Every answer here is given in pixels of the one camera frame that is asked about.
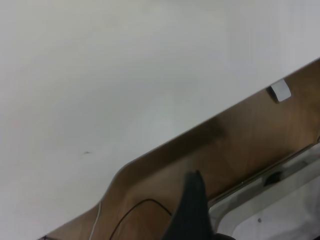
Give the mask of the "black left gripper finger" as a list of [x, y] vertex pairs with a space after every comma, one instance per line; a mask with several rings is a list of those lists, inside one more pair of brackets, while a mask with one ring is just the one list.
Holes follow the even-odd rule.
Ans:
[[180, 202], [173, 213], [163, 240], [232, 240], [215, 233], [208, 209], [205, 183], [200, 171], [186, 174]]

